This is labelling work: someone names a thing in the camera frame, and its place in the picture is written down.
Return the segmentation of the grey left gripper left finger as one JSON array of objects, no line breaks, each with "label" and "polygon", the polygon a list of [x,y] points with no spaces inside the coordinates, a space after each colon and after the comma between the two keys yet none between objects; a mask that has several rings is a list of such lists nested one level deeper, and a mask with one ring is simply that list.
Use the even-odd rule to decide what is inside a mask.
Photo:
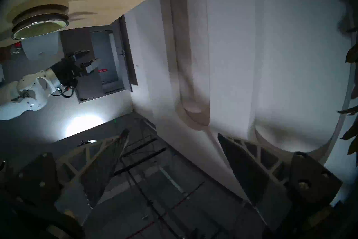
[{"label": "grey left gripper left finger", "polygon": [[101,199],[121,158],[129,130],[82,143],[55,159],[44,152],[5,182],[5,199],[61,213],[89,214]]}]

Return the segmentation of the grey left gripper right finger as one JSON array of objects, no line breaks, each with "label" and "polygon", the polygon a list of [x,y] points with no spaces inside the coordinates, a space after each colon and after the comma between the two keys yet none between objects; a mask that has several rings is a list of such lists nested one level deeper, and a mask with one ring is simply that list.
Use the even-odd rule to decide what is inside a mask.
[{"label": "grey left gripper right finger", "polygon": [[342,181],[307,152],[271,151],[218,133],[230,168],[273,238],[304,237]]}]

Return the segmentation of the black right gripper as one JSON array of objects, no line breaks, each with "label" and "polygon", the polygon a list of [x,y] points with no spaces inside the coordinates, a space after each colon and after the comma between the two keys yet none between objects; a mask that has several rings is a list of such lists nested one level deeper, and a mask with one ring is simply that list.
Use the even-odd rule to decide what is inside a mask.
[{"label": "black right gripper", "polygon": [[100,59],[98,58],[81,63],[81,68],[75,65],[76,60],[83,58],[89,53],[89,50],[75,51],[72,53],[72,57],[64,57],[50,67],[62,86],[76,88],[78,85],[77,77],[81,77],[81,72],[83,74],[90,74],[98,68],[100,65]]}]

